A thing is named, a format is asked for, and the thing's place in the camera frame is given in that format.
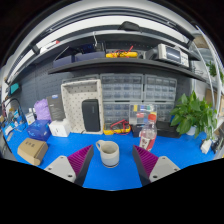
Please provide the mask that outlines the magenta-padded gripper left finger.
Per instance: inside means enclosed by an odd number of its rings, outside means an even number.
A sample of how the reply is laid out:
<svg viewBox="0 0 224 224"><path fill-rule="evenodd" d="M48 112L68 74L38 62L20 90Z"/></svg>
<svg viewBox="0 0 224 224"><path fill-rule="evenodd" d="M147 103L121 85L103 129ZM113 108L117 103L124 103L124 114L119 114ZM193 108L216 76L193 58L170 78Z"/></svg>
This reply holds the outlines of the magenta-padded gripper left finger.
<svg viewBox="0 0 224 224"><path fill-rule="evenodd" d="M93 155L93 146L89 145L68 157L59 156L45 168L45 171L82 186Z"/></svg>

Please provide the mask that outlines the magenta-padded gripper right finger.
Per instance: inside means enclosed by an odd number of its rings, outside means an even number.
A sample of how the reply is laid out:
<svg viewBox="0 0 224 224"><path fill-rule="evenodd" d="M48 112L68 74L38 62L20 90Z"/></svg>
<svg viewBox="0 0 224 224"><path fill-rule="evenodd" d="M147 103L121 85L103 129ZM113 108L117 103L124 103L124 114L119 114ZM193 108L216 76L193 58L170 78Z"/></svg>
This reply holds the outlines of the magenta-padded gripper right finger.
<svg viewBox="0 0 224 224"><path fill-rule="evenodd" d="M143 186L180 170L168 157L157 157L153 153L134 145L132 155Z"/></svg>

